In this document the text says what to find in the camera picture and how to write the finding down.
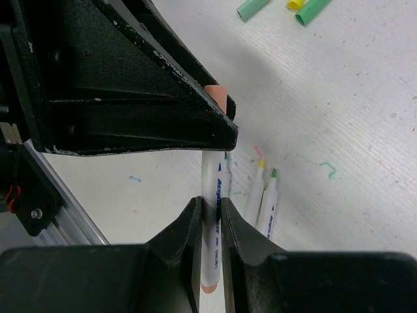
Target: green marker cap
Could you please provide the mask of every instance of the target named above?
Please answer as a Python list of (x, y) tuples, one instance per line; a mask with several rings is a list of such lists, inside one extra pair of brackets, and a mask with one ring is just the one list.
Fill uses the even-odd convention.
[(295, 14), (295, 17), (301, 25), (306, 26), (329, 2), (330, 0), (309, 0), (307, 4)]
[(247, 0), (237, 8), (237, 12), (242, 21), (246, 22), (252, 15), (261, 10), (269, 1), (271, 0)]

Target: green ink mark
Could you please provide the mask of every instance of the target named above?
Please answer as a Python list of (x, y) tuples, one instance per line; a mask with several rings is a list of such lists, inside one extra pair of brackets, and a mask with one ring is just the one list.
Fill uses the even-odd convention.
[(230, 190), (230, 193), (231, 193), (231, 194), (236, 194), (236, 195), (237, 195), (237, 194), (242, 194), (242, 192), (241, 192), (241, 191), (234, 191), (233, 189), (231, 189), (231, 190)]
[(333, 180), (335, 177), (334, 177), (334, 174), (336, 174), (336, 172), (337, 172), (337, 169), (333, 166), (333, 165), (331, 165), (328, 161), (326, 161), (326, 162), (323, 162), (323, 163), (316, 163), (316, 162), (313, 162), (313, 161), (311, 161), (308, 157), (306, 157), (306, 156), (304, 156), (304, 155), (301, 155), (300, 153), (297, 153), (297, 155), (300, 157), (300, 158), (303, 158), (304, 160), (306, 160), (307, 162), (309, 162), (309, 163), (311, 163), (311, 164), (313, 164), (313, 165), (316, 165), (316, 166), (323, 166), (323, 165), (325, 165), (325, 166), (328, 166), (332, 171), (328, 174), (328, 178), (329, 179), (331, 179), (331, 180)]

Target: white marker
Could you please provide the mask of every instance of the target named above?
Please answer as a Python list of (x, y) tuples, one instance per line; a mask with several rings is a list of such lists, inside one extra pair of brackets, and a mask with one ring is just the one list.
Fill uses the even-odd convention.
[(222, 171), (223, 171), (222, 198), (228, 198), (229, 186), (230, 186), (230, 172), (229, 172), (229, 168), (227, 167), (227, 152), (224, 153)]
[(222, 268), (222, 237), (217, 208), (222, 202), (224, 153), (203, 151), (201, 196), (203, 202), (203, 242), (201, 243), (201, 289), (212, 293), (217, 288)]
[(272, 229), (274, 227), (274, 219), (276, 214), (276, 206), (278, 203), (278, 191), (276, 190), (277, 170), (272, 170), (268, 188), (263, 193), (261, 212), (259, 213), (259, 221), (256, 229), (262, 233), (267, 239), (272, 237)]
[(259, 207), (261, 206), (262, 200), (262, 193), (265, 187), (265, 183), (263, 182), (262, 174), (263, 169), (265, 167), (265, 160), (262, 159), (259, 162), (259, 167), (256, 172), (256, 177), (252, 183), (252, 189), (250, 190), (248, 196), (248, 202), (246, 202), (245, 208), (245, 220), (253, 227), (256, 225), (256, 219), (258, 217)]

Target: table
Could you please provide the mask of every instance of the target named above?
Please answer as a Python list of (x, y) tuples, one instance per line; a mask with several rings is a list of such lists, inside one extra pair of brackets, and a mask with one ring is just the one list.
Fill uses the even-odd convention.
[[(275, 243), (417, 257), (417, 3), (333, 0), (302, 27), (284, 0), (243, 23), (241, 2), (154, 0), (237, 103), (236, 207), (257, 144), (280, 170)], [(200, 194), (199, 151), (47, 158), (111, 243), (149, 240)], [(224, 311), (223, 288), (200, 309)]]

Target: yellow marker cap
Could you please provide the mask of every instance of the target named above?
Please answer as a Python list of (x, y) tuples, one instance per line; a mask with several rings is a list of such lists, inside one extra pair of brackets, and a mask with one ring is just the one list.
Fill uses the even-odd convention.
[(291, 10), (300, 10), (304, 5), (304, 0), (289, 0), (287, 3), (287, 8)]

